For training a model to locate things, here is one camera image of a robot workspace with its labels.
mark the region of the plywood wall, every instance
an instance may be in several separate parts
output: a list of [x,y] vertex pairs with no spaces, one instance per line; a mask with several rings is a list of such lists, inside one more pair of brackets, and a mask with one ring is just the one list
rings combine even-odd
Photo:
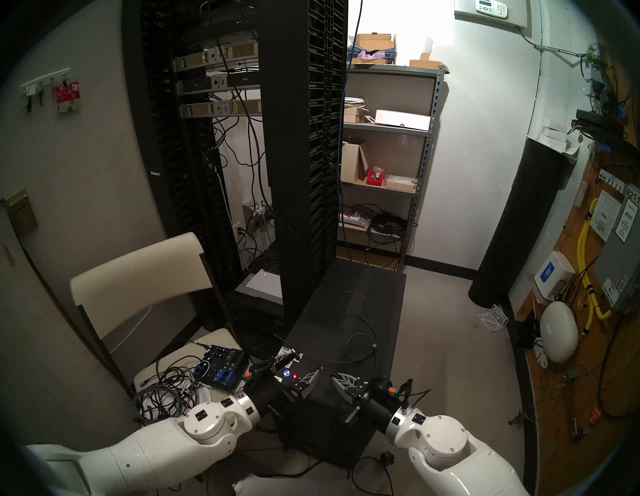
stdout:
[[[617,70],[617,75],[619,99],[624,99],[630,86],[621,70]],[[627,104],[628,115],[624,123],[628,140],[635,145],[633,105],[634,102],[630,99]],[[589,185],[584,201],[580,207],[572,209],[565,229],[554,247],[555,250],[564,253],[575,268],[577,267],[576,243],[584,223],[584,216],[592,199],[599,195],[603,188],[601,184],[595,182],[598,177],[598,168],[628,159],[628,156],[617,153],[598,152],[589,160],[583,176]],[[631,168],[609,166],[607,170],[625,182],[640,184],[638,181],[640,169],[637,165]],[[587,263],[600,253],[603,244],[604,242],[590,229],[586,248]],[[603,306],[603,311],[608,310],[608,302],[602,296],[600,286],[593,275],[590,279],[596,289],[598,300]],[[581,293],[582,287],[573,304],[580,330],[583,329],[588,316],[587,310],[581,310],[577,305]],[[524,320],[533,306],[533,298],[529,295],[517,312],[516,318]],[[544,307],[536,304],[535,311],[539,319]],[[607,321],[594,318],[591,332],[587,336],[580,337],[576,353],[565,364],[553,364],[550,361],[545,370],[537,363],[534,351],[527,352],[536,404],[525,410],[524,413],[528,419],[524,421],[535,421],[538,424],[539,495],[555,495],[591,475],[618,445],[630,426],[631,419],[616,420],[604,417],[582,439],[571,440],[570,422],[567,420],[567,409],[563,397],[564,388],[570,385],[567,377],[571,371],[577,376],[572,385],[575,426],[587,428],[591,412],[598,401],[596,384],[600,379],[602,359],[619,318],[619,314],[614,314]],[[629,412],[640,404],[638,400],[640,398],[639,331],[639,314],[625,316],[603,377],[602,400],[604,408],[609,413]]]

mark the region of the chair seat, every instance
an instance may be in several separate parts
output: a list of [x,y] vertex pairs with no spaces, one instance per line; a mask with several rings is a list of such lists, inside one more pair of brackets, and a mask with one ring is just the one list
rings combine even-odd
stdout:
[[[231,333],[224,328],[220,328],[213,332],[210,332],[207,335],[196,339],[195,342],[206,344],[207,346],[222,346],[224,348],[242,349],[240,348],[239,344],[236,342],[234,337],[231,335]],[[202,358],[205,352],[206,350],[202,346],[188,342],[186,345],[182,346],[180,349],[177,349],[174,352],[169,353],[169,355],[162,357],[160,361],[158,361],[158,370],[160,372],[164,372],[164,370],[166,370],[171,364],[179,367],[195,367],[200,360],[194,358],[193,356],[187,356],[187,355],[195,355]],[[133,379],[134,386],[136,387],[136,392],[140,391],[141,389],[144,389],[147,386],[151,386],[151,384],[156,383],[157,377],[155,377],[155,375],[156,375],[155,362],[149,365],[148,367],[142,369],[140,372],[138,372]],[[140,383],[144,382],[149,378],[152,378],[152,379],[146,384],[144,384],[144,386],[140,385]],[[242,386],[242,384],[243,383],[240,382],[236,390],[239,389]],[[206,389],[211,395],[210,401],[221,401],[224,398],[229,396],[229,392],[222,387],[207,386]]]

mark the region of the black rack frame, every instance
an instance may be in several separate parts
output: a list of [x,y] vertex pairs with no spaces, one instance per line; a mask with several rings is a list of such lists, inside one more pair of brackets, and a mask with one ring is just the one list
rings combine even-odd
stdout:
[[[208,96],[178,97],[175,83],[204,76],[204,70],[171,71],[188,16],[178,23],[179,0],[127,0],[122,5],[122,45],[131,115],[156,206],[169,237],[193,232],[222,291],[242,270],[228,218],[228,201],[220,153],[213,147],[207,120],[183,120],[180,103],[207,101]],[[201,316],[214,324],[225,316],[212,290],[192,294]]]
[[264,143],[289,330],[335,257],[348,2],[262,0],[257,11]]

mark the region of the sticker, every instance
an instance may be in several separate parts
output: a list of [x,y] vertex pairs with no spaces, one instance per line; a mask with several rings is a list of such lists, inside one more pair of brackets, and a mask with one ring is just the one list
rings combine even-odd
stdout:
[[616,289],[618,290],[619,293],[621,293],[622,290],[625,288],[625,286],[627,285],[627,282],[629,282],[629,280],[627,279],[627,276],[623,275],[618,281],[618,284],[616,284]]
[[618,227],[616,228],[616,234],[623,243],[627,242],[627,236],[629,236],[629,231],[631,231],[631,226],[634,224],[637,213],[638,206],[631,201],[631,198],[628,198],[625,209],[622,212],[622,217],[620,217],[620,222],[618,222]]
[[627,198],[640,206],[640,192],[638,192],[638,189],[633,184],[627,186]]
[[604,291],[604,294],[607,295],[607,300],[609,300],[609,303],[613,307],[613,305],[616,304],[616,301],[620,297],[620,293],[611,283],[611,279],[607,278],[607,280],[602,285],[602,290]]
[[542,274],[540,274],[540,279],[542,280],[542,282],[547,282],[547,279],[549,279],[549,276],[553,271],[554,265],[549,262],[549,265],[542,271]]
[[606,191],[600,193],[590,225],[604,241],[609,239],[621,207],[620,202]]

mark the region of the baseboard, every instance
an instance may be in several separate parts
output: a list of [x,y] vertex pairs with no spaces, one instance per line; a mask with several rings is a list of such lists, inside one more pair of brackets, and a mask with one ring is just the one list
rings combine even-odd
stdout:
[[[516,363],[516,376],[518,378],[518,387],[520,388],[520,400],[522,402],[522,411],[534,404],[533,389],[531,386],[531,374],[529,374],[529,364],[527,363],[527,355],[524,348],[516,347],[518,341],[518,324],[513,314],[513,308],[507,294],[503,295],[499,303],[502,305],[502,311],[508,317],[507,331],[511,340],[511,348]],[[522,484],[527,492],[531,495],[536,494],[536,482],[538,480],[538,425],[535,422],[524,420],[522,427],[524,428],[524,473],[522,476]]]
[[476,277],[476,270],[469,269],[467,267],[460,267],[457,265],[446,264],[445,262],[437,262],[435,260],[423,259],[420,257],[414,257],[407,255],[404,259],[404,264],[410,267],[416,267],[431,272],[437,272],[440,274],[446,274],[453,277],[460,277],[462,279],[469,279],[473,281]]

